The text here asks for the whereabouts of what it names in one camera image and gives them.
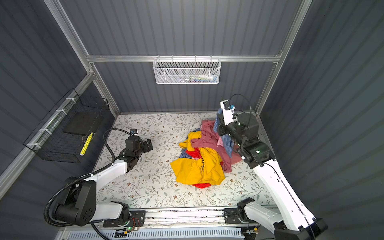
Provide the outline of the blue checkered shirt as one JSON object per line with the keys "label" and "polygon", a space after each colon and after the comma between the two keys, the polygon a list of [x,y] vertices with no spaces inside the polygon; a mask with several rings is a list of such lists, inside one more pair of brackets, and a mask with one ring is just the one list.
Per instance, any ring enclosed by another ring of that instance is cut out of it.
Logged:
{"label": "blue checkered shirt", "polygon": [[[218,112],[217,112],[217,115],[219,114],[222,114],[222,109],[218,109]],[[214,122],[214,131],[216,133],[219,133],[219,117],[216,115],[216,118],[215,118],[215,122]],[[229,135],[223,135],[223,136],[220,136],[223,140],[223,143],[224,143],[224,146],[223,148],[226,150],[226,153],[228,154],[228,156],[233,159],[233,161],[235,162],[235,152],[233,150],[234,148],[234,141],[231,139],[231,137]],[[182,149],[182,153],[180,154],[179,158],[187,158],[187,159],[197,159],[196,157],[192,157],[190,156],[189,154],[187,154],[187,150],[186,149]]]}

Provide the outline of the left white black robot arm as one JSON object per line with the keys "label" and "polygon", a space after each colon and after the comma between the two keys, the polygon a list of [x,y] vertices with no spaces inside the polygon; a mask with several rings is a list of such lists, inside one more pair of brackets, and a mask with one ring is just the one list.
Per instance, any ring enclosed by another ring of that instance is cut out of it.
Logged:
{"label": "left white black robot arm", "polygon": [[68,178],[66,184],[47,202],[45,221],[55,227],[85,226],[113,220],[120,225],[131,221],[129,206],[121,202],[99,202],[98,192],[116,178],[127,174],[139,162],[142,154],[153,150],[150,139],[129,136],[125,148],[113,161],[87,175]]}

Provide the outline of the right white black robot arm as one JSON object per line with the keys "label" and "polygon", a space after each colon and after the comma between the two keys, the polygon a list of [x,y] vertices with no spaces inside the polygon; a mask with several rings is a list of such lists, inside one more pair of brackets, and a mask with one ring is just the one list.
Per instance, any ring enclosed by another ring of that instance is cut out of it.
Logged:
{"label": "right white black robot arm", "polygon": [[237,153],[267,187],[279,213],[247,198],[238,203],[242,222],[255,221],[275,236],[276,240],[314,240],[328,229],[322,218],[315,217],[302,203],[269,146],[259,138],[259,123],[252,114],[234,114],[224,110],[218,117],[218,134],[228,136]]}

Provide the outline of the maroon pink cloth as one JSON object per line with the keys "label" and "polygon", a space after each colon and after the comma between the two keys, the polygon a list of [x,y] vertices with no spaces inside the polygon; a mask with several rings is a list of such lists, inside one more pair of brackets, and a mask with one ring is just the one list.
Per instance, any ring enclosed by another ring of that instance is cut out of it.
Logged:
{"label": "maroon pink cloth", "polygon": [[199,139],[192,139],[191,145],[193,148],[210,148],[215,150],[223,160],[223,171],[230,173],[232,165],[242,161],[240,155],[236,153],[231,144],[227,149],[223,145],[218,145],[221,137],[214,131],[214,120],[203,120],[201,124],[201,137]]}

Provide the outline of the red cloth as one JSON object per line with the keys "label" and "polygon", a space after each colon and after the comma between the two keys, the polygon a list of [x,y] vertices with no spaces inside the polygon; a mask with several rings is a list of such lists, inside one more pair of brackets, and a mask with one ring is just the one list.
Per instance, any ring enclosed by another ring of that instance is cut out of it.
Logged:
{"label": "red cloth", "polygon": [[210,148],[195,148],[187,151],[193,159],[187,167],[186,181],[189,185],[220,185],[225,179],[222,168],[223,160],[219,154]]}

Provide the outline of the yellow cloth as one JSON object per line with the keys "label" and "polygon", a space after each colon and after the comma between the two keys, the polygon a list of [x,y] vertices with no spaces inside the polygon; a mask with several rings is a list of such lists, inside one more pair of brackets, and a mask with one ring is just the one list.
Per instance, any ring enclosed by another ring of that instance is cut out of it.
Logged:
{"label": "yellow cloth", "polygon": [[184,185],[220,185],[225,179],[223,160],[219,153],[208,147],[194,148],[192,141],[202,138],[202,132],[190,132],[188,138],[179,143],[179,146],[187,154],[196,156],[190,158],[178,158],[171,162],[171,168],[176,176],[176,182]]}

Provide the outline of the floral table mat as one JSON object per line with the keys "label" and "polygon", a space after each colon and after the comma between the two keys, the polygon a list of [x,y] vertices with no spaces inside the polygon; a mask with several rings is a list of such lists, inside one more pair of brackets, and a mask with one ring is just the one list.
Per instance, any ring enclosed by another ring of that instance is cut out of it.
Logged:
{"label": "floral table mat", "polygon": [[143,139],[151,139],[154,149],[145,153],[127,174],[106,184],[97,193],[99,202],[123,202],[131,208],[183,208],[235,206],[246,198],[261,205],[274,200],[260,178],[244,162],[218,186],[198,189],[176,181],[171,162],[182,150],[179,143],[197,130],[203,120],[213,120],[215,113],[119,115],[95,164],[99,169],[111,161],[111,152],[125,147],[127,132],[136,129]]}

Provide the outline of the items in white basket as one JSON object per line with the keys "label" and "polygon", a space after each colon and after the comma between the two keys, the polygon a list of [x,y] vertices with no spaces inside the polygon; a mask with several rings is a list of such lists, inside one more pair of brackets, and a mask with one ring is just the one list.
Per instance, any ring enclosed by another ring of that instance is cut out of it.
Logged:
{"label": "items in white basket", "polygon": [[218,75],[210,75],[210,74],[203,74],[203,75],[194,75],[194,76],[187,76],[182,79],[178,79],[179,82],[182,83],[208,83],[208,84],[216,84],[219,82],[219,76]]}

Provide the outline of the white ventilation grille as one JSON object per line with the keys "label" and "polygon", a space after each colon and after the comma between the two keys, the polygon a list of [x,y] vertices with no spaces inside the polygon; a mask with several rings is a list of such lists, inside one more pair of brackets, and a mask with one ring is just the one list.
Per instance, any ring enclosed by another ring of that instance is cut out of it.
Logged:
{"label": "white ventilation grille", "polygon": [[238,228],[174,228],[123,230],[103,230],[102,235],[110,240],[243,240],[245,237]]}

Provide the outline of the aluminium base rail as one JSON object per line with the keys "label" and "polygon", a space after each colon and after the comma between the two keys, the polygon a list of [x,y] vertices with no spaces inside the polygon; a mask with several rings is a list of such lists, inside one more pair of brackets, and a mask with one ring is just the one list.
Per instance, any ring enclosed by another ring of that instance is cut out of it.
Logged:
{"label": "aluminium base rail", "polygon": [[155,224],[193,224],[216,222],[217,224],[236,225],[259,223],[272,227],[283,221],[281,214],[255,203],[249,207],[236,208],[176,208],[176,209],[129,209],[127,205],[117,203],[98,204],[94,208],[84,208],[77,214],[53,214],[55,220],[69,226],[83,227],[91,223],[106,222],[106,227],[135,226],[143,227]]}

